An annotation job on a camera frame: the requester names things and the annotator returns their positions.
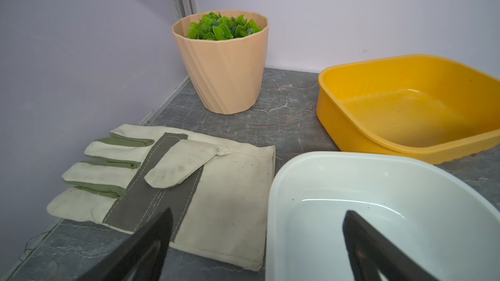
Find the white basin near left arm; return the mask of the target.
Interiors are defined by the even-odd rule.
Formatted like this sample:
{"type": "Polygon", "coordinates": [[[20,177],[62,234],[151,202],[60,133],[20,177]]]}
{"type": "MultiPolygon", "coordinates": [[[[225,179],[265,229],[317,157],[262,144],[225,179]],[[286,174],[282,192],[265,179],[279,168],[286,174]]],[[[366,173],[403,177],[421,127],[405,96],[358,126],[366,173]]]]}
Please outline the white basin near left arm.
{"type": "Polygon", "coordinates": [[[352,280],[355,211],[439,280],[499,279],[499,211],[452,174],[407,157],[309,152],[272,182],[267,280],[352,280]]]}

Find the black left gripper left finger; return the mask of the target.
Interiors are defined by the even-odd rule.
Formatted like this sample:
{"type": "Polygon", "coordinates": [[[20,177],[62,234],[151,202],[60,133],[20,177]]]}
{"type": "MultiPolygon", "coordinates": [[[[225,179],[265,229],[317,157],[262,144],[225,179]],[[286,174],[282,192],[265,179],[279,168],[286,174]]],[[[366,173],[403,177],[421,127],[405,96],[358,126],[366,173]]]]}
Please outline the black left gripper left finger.
{"type": "Polygon", "coordinates": [[[149,220],[79,280],[159,280],[173,230],[169,208],[149,220]]]}

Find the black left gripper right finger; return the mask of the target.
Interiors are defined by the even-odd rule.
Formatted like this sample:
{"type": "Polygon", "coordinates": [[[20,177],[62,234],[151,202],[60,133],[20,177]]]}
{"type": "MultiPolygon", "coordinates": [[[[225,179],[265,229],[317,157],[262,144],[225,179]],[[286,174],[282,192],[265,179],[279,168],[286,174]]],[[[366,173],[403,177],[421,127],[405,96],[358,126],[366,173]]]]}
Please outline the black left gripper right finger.
{"type": "Polygon", "coordinates": [[[355,280],[436,280],[357,212],[346,212],[342,232],[355,280]]]}

